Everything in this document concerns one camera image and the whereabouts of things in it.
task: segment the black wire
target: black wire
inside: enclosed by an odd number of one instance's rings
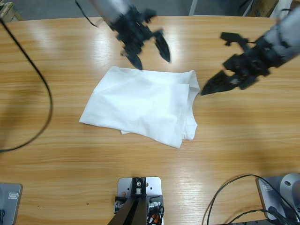
[[[50,91],[50,87],[46,81],[46,79],[44,78],[44,76],[42,75],[42,73],[39,71],[39,69],[37,68],[37,66],[34,64],[34,62],[31,60],[31,58],[29,57],[29,55],[25,52],[25,50],[22,48],[21,44],[18,42],[18,40],[14,37],[14,35],[10,32],[9,28],[6,26],[6,24],[4,23],[4,21],[0,18],[0,23],[2,24],[2,26],[4,27],[4,29],[7,31],[7,33],[10,35],[10,37],[13,39],[13,41],[15,42],[15,44],[19,47],[19,49],[21,50],[21,52],[23,53],[23,55],[25,56],[25,58],[28,60],[28,62],[32,65],[32,67],[35,69],[35,71],[37,72],[37,74],[39,75],[39,77],[42,79],[48,95],[49,95],[49,101],[50,101],[50,107],[49,107],[49,113],[48,113],[48,117],[47,120],[45,122],[45,124],[43,125],[43,127],[40,129],[40,131],[34,135],[31,139],[29,139],[27,142],[18,145],[14,148],[10,148],[10,149],[1,149],[0,153],[2,152],[7,152],[7,151],[13,151],[13,150],[17,150],[20,149],[28,144],[30,144],[31,142],[33,142],[35,139],[37,139],[48,127],[51,118],[52,118],[52,114],[53,114],[53,98],[52,98],[52,94]]]
[[[280,213],[278,213],[276,210],[264,210],[264,209],[261,209],[261,210],[250,210],[250,211],[247,211],[247,212],[243,212],[241,214],[239,214],[237,217],[235,217],[233,220],[231,220],[227,225],[232,225],[232,223],[239,219],[240,217],[248,214],[248,213],[253,213],[253,212],[258,212],[258,211],[261,211],[261,212],[266,212],[266,213],[270,213],[272,214],[279,222],[280,224],[289,224],[289,225],[295,225],[296,223],[283,217]]]
[[[209,220],[210,220],[210,214],[211,214],[211,210],[212,210],[212,206],[215,202],[215,199],[217,197],[217,195],[226,187],[228,186],[229,184],[231,184],[232,182],[236,181],[236,180],[239,180],[241,178],[244,178],[244,177],[257,177],[261,180],[263,180],[265,183],[267,183],[279,196],[280,198],[292,209],[292,211],[295,213],[296,217],[298,218],[298,220],[300,221],[300,216],[298,215],[298,213],[296,212],[296,210],[291,206],[291,204],[264,178],[260,177],[260,176],[257,176],[257,175],[254,175],[254,174],[247,174],[247,175],[243,175],[243,176],[239,176],[227,183],[225,183],[222,187],[219,188],[219,190],[215,193],[214,197],[212,198],[211,200],[211,203],[210,203],[210,210],[209,210],[209,213],[207,215],[207,225],[209,225]]]
[[[148,220],[147,220],[147,225],[161,225],[163,222],[163,217],[165,213],[165,208],[163,206],[155,207],[152,209],[149,213]]]
[[[82,15],[84,15],[84,17],[90,22],[90,24],[92,24],[94,27],[98,27],[95,24],[93,24],[92,21],[87,17],[87,15],[83,11],[83,8],[81,8],[81,6],[79,5],[77,0],[75,0],[75,3],[78,6],[78,8],[80,9],[80,11],[82,12]]]

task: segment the robotic arm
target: robotic arm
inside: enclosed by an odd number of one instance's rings
[[[121,55],[126,56],[135,68],[143,69],[138,54],[142,51],[144,41],[152,37],[156,40],[161,57],[167,62],[171,61],[163,30],[151,32],[145,25],[150,23],[152,17],[157,16],[154,10],[146,9],[143,13],[139,13],[129,0],[90,0],[90,2],[108,26],[118,32],[117,39],[125,44]]]
[[[246,89],[258,81],[259,75],[270,74],[270,67],[280,67],[300,53],[300,7],[273,26],[249,48],[248,39],[239,34],[222,33],[221,38],[230,46],[237,42],[244,53],[233,55],[223,65],[234,72],[228,76],[220,71],[208,80],[201,95],[232,90],[235,87]]]

